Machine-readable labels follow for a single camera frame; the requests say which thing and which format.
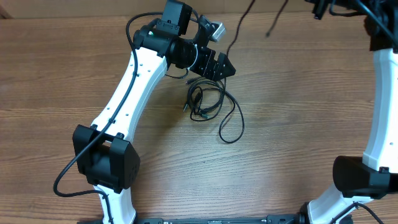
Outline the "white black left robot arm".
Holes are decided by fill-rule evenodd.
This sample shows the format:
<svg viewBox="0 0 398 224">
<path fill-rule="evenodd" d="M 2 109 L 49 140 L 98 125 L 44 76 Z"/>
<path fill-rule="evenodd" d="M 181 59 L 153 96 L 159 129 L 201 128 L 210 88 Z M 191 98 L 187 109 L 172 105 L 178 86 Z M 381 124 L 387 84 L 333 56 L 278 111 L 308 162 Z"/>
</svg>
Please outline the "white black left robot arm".
<svg viewBox="0 0 398 224">
<path fill-rule="evenodd" d="M 136 211 L 131 185 L 140 166 L 132 142 L 151 93 L 171 65 L 211 81 L 235 74 L 227 55 L 208 47 L 226 32 L 221 22 L 195 17 L 180 1 L 168 1 L 162 12 L 135 33 L 129 65 L 104 110 L 90 126 L 77 126 L 72 141 L 78 171 L 99 195 L 103 223 L 132 223 Z"/>
</svg>

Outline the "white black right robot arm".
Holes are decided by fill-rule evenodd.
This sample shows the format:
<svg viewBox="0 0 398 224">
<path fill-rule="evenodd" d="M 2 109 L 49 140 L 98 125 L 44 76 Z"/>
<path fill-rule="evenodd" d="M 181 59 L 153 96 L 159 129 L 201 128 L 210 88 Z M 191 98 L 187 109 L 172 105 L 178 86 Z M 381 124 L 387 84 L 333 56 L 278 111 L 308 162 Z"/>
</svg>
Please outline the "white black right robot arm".
<svg viewBox="0 0 398 224">
<path fill-rule="evenodd" d="M 302 206 L 297 223 L 352 223 L 349 214 L 373 200 L 397 193 L 397 1 L 312 0 L 313 15 L 364 16 L 376 76 L 373 120 L 361 157 L 338 156 L 333 183 L 320 197 Z"/>
</svg>

